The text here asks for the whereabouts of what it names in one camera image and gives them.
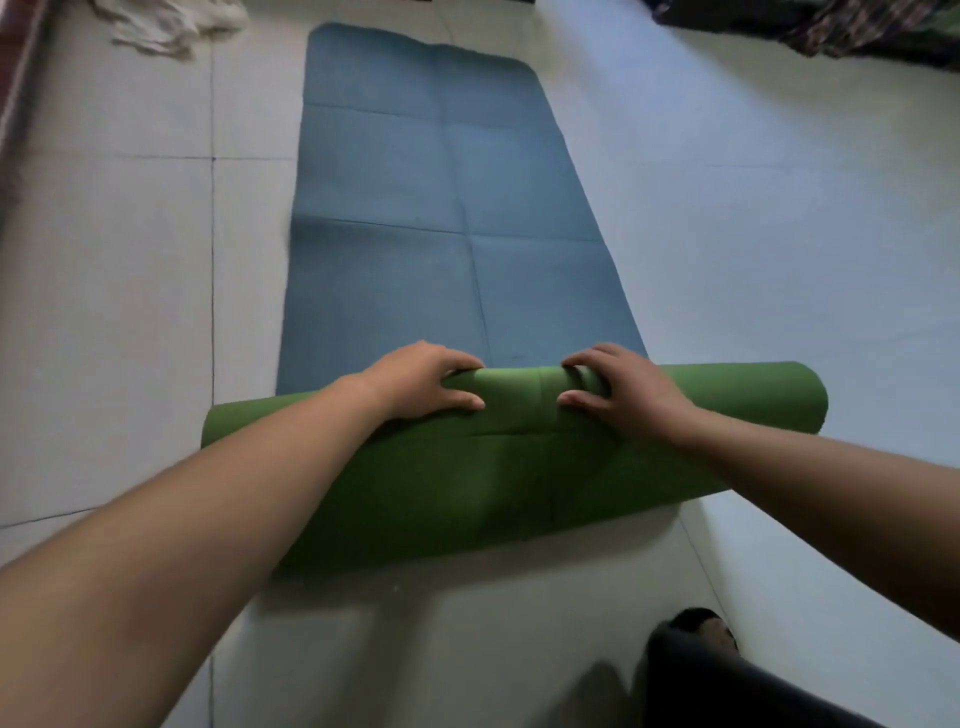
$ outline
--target hand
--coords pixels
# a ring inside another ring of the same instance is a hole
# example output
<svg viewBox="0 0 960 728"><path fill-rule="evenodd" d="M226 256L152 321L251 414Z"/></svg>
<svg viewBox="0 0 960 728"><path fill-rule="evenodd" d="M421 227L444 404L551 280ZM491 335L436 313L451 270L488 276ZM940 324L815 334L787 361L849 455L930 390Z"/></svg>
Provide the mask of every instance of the hand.
<svg viewBox="0 0 960 728"><path fill-rule="evenodd" d="M585 409L627 437L653 435L680 445L704 412L650 359L616 344L597 344L571 354L563 364L590 367L610 383L611 396L573 389L561 393L557 404Z"/></svg>
<svg viewBox="0 0 960 728"><path fill-rule="evenodd" d="M450 407L483 409L477 395L440 383L451 372L482 368L472 354L419 341L388 353L357 377L384 406L385 419L412 419Z"/></svg>

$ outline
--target black pants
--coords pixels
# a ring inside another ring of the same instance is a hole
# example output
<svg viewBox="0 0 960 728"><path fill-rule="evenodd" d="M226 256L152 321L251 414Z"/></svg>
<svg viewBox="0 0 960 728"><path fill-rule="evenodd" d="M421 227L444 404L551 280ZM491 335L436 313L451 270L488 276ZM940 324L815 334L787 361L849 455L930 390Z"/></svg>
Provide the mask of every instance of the black pants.
<svg viewBox="0 0 960 728"><path fill-rule="evenodd" d="M776 726L877 728L746 660L663 625L647 644L643 728Z"/></svg>

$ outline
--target black slipper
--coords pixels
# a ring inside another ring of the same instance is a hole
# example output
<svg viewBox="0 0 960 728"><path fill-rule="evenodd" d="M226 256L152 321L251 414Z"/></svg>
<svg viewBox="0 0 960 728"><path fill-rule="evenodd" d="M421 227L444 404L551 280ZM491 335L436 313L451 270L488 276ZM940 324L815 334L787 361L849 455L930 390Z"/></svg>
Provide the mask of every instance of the black slipper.
<svg viewBox="0 0 960 728"><path fill-rule="evenodd" d="M724 629L727 630L727 634L730 635L730 639L733 640L733 647L736 648L736 651L740 651L740 645L736 643L736 637L733 636L733 632L730 631L730 627L727 626L727 623L724 619L714 612L712 609L707 607L690 607L684 609L677 616L670 620L670 627L673 629L679 629L681 632L687 632L691 635L696 635L699 633L700 627L708 619L719 619L723 622Z"/></svg>

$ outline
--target floor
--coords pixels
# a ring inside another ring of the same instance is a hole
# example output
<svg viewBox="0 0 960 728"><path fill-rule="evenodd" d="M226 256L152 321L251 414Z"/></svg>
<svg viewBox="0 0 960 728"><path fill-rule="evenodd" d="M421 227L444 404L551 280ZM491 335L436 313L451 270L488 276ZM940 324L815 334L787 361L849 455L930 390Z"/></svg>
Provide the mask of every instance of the floor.
<svg viewBox="0 0 960 728"><path fill-rule="evenodd" d="M272 393L303 51L333 18L537 69L656 360L799 359L826 434L960 465L960 77L636 0L249 5L186 62L111 46L85 3L58 27L0 245L0 560L190 453L212 401ZM690 604L891 726L960 715L960 647L722 494L266 594L167 725L545 725L622 695Z"/></svg>

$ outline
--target foot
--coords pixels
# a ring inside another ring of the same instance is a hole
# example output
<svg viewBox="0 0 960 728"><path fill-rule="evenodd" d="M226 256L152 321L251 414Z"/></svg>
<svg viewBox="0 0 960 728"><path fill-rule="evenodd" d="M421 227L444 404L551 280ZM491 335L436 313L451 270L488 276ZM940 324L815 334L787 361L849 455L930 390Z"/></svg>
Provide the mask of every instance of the foot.
<svg viewBox="0 0 960 728"><path fill-rule="evenodd" d="M733 632L718 614L706 607L684 609L670 621L670 626L698 635L706 644L720 652L740 654Z"/></svg>

